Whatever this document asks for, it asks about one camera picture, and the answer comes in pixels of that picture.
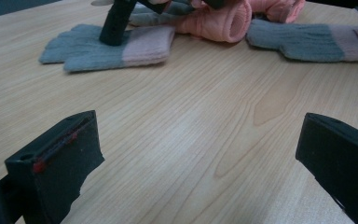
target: knit fabric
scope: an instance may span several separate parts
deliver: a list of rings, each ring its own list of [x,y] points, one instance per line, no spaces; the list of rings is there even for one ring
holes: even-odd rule
[[[130,16],[134,26],[169,24],[176,33],[218,42],[241,41],[252,18],[252,10],[245,0],[228,0],[218,10],[207,5],[193,8],[189,3],[172,1],[168,10],[158,15],[148,8],[136,8]]]
[[[288,23],[297,19],[305,0],[249,0],[254,13],[263,13],[270,21]]]
[[[174,29],[170,26],[140,27],[126,31],[120,46],[99,40],[102,27],[80,24],[59,34],[45,47],[41,63],[64,63],[68,72],[105,70],[164,62]]]
[[[276,49],[291,59],[321,63],[358,61],[358,26],[253,20],[246,39],[252,46]]]

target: wood grain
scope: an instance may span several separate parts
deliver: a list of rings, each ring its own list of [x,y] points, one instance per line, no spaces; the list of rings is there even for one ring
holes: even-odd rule
[[[295,152],[307,112],[358,129],[358,63],[176,35],[154,66],[70,75],[41,65],[58,33],[103,24],[109,7],[90,3],[0,17],[0,178],[8,156],[95,109],[106,161],[63,223],[351,223]],[[358,25],[358,13],[307,3],[297,22]]]

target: table surface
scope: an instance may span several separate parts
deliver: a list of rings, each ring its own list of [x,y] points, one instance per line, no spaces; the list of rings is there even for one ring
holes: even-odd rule
[[[295,152],[307,112],[358,129],[358,63],[176,35],[158,65],[66,74],[40,64],[58,33],[103,25],[110,7],[90,3],[0,16],[0,178],[38,135],[96,110],[105,162],[63,223],[351,223]],[[296,22],[358,25],[358,12],[307,3]]]

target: wooden table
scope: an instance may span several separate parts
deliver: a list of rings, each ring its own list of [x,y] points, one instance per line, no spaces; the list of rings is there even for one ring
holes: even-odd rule
[[[110,7],[90,3],[0,17],[0,178],[38,135],[96,110],[105,162],[63,223],[351,223],[295,152],[307,112],[358,129],[358,63],[176,35],[159,65],[70,75],[40,64],[58,33],[103,25]],[[297,22],[358,24],[358,12],[307,3]]]

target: pink glove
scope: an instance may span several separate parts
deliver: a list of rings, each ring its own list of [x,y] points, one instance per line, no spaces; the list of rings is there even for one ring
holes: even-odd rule
[[[249,0],[254,13],[267,15],[270,21],[288,23],[297,19],[305,0]]]
[[[179,34],[235,43],[243,40],[252,19],[252,10],[247,0],[227,0],[225,6],[218,10],[204,4],[196,9],[191,7],[191,10],[188,10],[189,5],[185,8],[183,6],[183,3],[172,2],[167,12],[161,15],[134,10],[130,16],[130,24],[169,24],[175,26],[175,31]]]

